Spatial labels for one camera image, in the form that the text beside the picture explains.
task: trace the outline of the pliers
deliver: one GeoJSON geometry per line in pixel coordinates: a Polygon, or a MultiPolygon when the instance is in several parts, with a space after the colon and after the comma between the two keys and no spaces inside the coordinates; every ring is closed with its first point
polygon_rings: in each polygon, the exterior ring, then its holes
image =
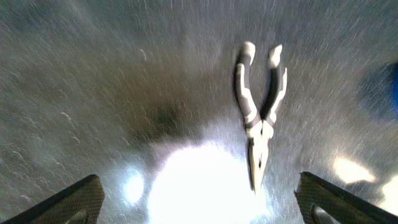
{"type": "Polygon", "coordinates": [[[244,117],[248,137],[251,185],[254,193],[261,190],[266,169],[269,141],[274,135],[276,113],[282,103],[287,86],[287,68],[280,61],[282,46],[278,45],[269,52],[271,86],[261,113],[257,110],[250,92],[250,66],[256,48],[253,43],[243,43],[235,65],[235,93],[238,105],[244,117]]]}

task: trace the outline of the shiny black surface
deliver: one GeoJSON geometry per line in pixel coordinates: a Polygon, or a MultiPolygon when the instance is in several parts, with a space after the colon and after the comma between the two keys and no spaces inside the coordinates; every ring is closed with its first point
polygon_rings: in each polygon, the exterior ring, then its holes
{"type": "Polygon", "coordinates": [[[397,1],[0,9],[0,222],[88,174],[106,194],[98,223],[302,223],[303,170],[398,213],[397,1]],[[258,105],[271,47],[284,46],[288,69],[257,198],[232,88],[245,40],[258,105]]]}

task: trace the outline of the pliers handle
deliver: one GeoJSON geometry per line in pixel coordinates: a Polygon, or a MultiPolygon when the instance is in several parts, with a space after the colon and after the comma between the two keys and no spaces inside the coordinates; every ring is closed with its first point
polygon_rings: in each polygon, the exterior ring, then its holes
{"type": "Polygon", "coordinates": [[[243,43],[235,68],[235,86],[238,104],[244,117],[246,134],[249,141],[249,158],[252,186],[256,193],[262,185],[268,159],[269,140],[274,135],[276,113],[279,110],[287,87],[287,69],[280,61],[282,46],[269,52],[271,68],[271,86],[261,113],[254,104],[250,92],[250,66],[256,48],[251,42],[243,43]]]}

